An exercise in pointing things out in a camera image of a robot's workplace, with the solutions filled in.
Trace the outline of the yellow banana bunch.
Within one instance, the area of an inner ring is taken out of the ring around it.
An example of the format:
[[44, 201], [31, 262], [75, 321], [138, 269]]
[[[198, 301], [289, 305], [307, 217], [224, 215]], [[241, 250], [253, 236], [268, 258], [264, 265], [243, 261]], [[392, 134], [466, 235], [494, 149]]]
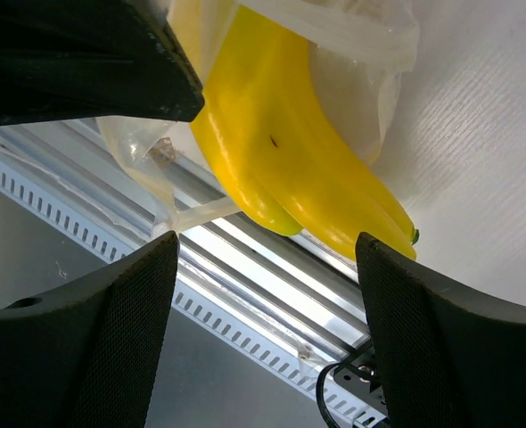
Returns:
[[236, 1], [174, 1], [168, 21], [203, 84], [193, 137], [250, 219], [348, 259], [363, 233], [415, 258], [413, 221], [323, 114], [304, 37]]

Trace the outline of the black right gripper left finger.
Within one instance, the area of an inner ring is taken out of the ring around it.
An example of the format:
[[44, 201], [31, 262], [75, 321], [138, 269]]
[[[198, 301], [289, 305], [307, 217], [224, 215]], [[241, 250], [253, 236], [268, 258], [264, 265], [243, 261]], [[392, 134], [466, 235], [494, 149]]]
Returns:
[[176, 285], [168, 232], [0, 309], [0, 427], [142, 427]]

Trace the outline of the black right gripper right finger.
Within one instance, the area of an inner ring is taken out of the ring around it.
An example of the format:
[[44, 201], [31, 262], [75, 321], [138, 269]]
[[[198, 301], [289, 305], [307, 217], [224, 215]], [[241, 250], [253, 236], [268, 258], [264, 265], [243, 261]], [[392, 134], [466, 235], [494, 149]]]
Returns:
[[526, 427], [526, 307], [369, 234], [358, 281], [393, 427]]

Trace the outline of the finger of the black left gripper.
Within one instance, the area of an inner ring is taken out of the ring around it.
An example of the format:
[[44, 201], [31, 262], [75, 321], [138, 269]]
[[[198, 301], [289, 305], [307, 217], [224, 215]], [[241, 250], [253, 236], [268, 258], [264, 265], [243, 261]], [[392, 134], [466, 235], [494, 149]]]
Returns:
[[166, 1], [0, 1], [0, 126], [189, 122], [204, 105], [201, 90]]

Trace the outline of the clear zip top bag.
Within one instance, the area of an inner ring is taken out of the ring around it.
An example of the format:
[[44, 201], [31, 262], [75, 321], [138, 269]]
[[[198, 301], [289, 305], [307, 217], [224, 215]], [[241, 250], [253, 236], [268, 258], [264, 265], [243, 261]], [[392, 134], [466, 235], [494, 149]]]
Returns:
[[166, 121], [98, 119], [117, 163], [155, 200], [156, 232], [182, 232], [240, 211], [279, 235], [307, 230], [340, 252], [367, 232], [408, 251], [417, 231], [387, 187], [322, 113], [301, 36], [241, 7], [190, 129], [226, 196], [178, 210], [152, 149]]

